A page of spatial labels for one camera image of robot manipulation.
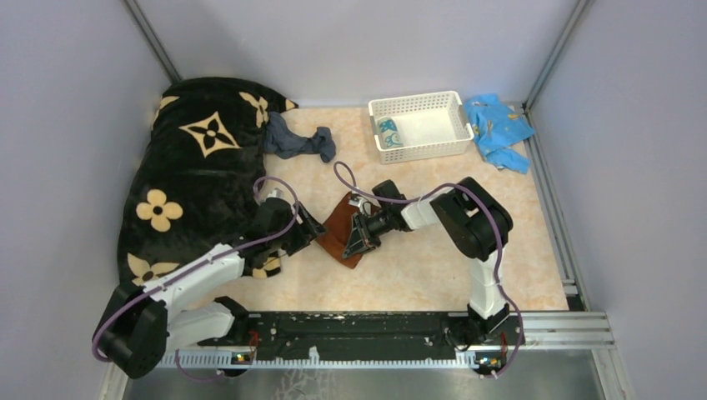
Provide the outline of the brown towel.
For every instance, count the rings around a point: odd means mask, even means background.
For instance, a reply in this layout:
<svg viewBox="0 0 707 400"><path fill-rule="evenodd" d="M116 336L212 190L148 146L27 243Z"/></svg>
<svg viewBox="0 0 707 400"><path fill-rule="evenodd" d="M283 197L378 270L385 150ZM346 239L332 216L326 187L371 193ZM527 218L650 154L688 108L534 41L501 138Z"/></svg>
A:
<svg viewBox="0 0 707 400"><path fill-rule="evenodd" d="M327 217L323 226L326 229L325 234L316 239L318 245L336 262L349 268L355 269L362 255L354 255L349 258L343 258L343 252L348 244L348 240L352 230L352 216L359 211L349 203L352 193L347 192L338 202L336 207Z"/></svg>

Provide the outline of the teal rabbit pattern towel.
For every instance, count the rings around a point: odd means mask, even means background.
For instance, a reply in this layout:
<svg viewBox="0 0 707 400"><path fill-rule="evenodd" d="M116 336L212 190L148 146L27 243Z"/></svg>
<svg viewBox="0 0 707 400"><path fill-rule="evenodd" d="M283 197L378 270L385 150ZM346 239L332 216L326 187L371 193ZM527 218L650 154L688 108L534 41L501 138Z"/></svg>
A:
<svg viewBox="0 0 707 400"><path fill-rule="evenodd" d="M404 144L396 122L391 117L382 117L377 121L382 149L401 148Z"/></svg>

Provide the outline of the white plastic basket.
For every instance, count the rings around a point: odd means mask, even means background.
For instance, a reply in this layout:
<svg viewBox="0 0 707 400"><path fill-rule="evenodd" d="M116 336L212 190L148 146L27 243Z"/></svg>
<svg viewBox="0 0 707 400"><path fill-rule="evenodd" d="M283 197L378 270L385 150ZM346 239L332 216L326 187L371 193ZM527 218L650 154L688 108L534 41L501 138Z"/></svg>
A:
<svg viewBox="0 0 707 400"><path fill-rule="evenodd" d="M382 164L459 155L474 140L463 102L455 91L374 99L369 101L368 110ZM381 148L377 121L385 117L396 122L402 147Z"/></svg>

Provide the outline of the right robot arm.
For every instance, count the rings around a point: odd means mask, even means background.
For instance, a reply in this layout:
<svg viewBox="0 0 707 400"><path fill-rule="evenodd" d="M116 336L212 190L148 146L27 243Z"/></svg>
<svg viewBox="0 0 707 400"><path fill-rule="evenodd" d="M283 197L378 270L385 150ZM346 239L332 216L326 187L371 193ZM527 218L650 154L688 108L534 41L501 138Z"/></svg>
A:
<svg viewBox="0 0 707 400"><path fill-rule="evenodd" d="M348 260L370 253L380 247L381 236L391 231L442 226L469 260L471 275L467 319L444 323L444 336L459 351L491 343L510 314L510 301L502 288L502 257L514 227L508 211L471 177L418 199L407 199L393 181L386 180L374 187L372 196L379 210L353 214L339 256Z"/></svg>

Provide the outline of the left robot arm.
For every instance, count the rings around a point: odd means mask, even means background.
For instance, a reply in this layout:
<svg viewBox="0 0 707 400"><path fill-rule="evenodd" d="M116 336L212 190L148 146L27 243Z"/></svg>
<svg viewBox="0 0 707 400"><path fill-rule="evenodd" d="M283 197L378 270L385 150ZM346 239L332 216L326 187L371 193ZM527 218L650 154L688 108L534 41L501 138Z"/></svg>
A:
<svg viewBox="0 0 707 400"><path fill-rule="evenodd" d="M248 311L234 300L192 305L225 283L262 272L271 253L293 255L325 232L300 202L266 199L236 245L218 243L155 281L119 284L93 334L93 356L141 378L187 346L219 338L243 343L250 333Z"/></svg>

